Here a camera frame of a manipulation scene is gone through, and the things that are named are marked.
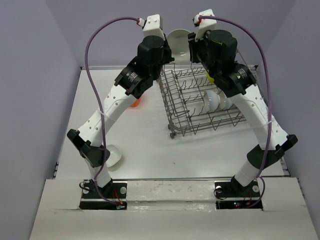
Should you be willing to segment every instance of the white cup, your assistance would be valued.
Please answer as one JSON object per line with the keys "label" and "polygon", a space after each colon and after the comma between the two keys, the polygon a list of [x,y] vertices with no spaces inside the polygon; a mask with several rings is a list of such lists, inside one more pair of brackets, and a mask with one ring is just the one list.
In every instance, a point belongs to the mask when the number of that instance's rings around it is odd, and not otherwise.
{"label": "white cup", "polygon": [[220,104],[220,96],[214,91],[206,90],[204,91],[204,108],[207,112],[214,112],[217,110]]}

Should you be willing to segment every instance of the red wire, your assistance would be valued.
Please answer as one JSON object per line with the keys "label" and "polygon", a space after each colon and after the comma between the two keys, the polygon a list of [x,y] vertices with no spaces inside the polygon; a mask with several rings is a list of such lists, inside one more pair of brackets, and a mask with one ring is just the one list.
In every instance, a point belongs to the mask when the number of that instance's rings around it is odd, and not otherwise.
{"label": "red wire", "polygon": [[244,199],[240,202],[240,204],[242,204],[245,200],[246,200],[247,194],[244,195]]}
{"label": "red wire", "polygon": [[120,200],[118,193],[115,189],[113,189],[113,191],[115,192],[116,197],[118,198],[119,202],[121,203],[121,205],[123,204],[123,202]]}
{"label": "red wire", "polygon": [[115,197],[114,192],[112,192],[112,197],[113,197],[113,200],[114,200],[115,207],[117,207],[117,202],[116,202],[116,197]]}

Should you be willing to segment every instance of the white cable tie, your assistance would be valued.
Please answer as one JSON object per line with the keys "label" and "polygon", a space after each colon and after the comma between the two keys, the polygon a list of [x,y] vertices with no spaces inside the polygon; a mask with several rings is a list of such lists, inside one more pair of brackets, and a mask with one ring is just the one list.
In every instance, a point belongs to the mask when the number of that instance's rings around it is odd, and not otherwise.
{"label": "white cable tie", "polygon": [[99,112],[100,112],[101,115],[105,116],[106,118],[108,117],[104,112],[102,112],[100,110],[99,110]]}
{"label": "white cable tie", "polygon": [[268,126],[269,124],[272,124],[272,122],[275,120],[275,117],[272,116],[272,119],[271,121],[267,121],[265,124],[262,124],[260,126],[255,126],[255,127],[252,127],[252,129],[258,129],[258,128],[261,128],[261,127],[264,127],[264,126]]}

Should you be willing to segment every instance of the wire dish rack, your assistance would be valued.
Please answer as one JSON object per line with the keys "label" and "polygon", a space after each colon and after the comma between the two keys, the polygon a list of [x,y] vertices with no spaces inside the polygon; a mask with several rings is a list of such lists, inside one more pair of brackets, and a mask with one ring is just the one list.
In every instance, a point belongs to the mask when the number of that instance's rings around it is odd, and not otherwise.
{"label": "wire dish rack", "polygon": [[208,80],[202,66],[191,64],[188,69],[178,70],[175,64],[165,65],[158,83],[172,139],[176,135],[196,134],[206,129],[217,130],[226,125],[235,127],[246,121],[234,104],[229,109],[221,109],[219,106],[213,112],[206,111],[204,91],[211,90],[219,94],[221,90]]}

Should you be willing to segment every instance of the yellow object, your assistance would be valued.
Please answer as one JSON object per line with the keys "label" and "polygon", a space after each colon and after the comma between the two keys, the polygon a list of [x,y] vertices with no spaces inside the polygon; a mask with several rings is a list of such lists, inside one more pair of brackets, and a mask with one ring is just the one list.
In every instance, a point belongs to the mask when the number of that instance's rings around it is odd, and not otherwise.
{"label": "yellow object", "polygon": [[209,73],[207,71],[205,71],[205,73],[206,73],[206,77],[209,79],[209,82],[213,84],[215,80],[209,76]]}

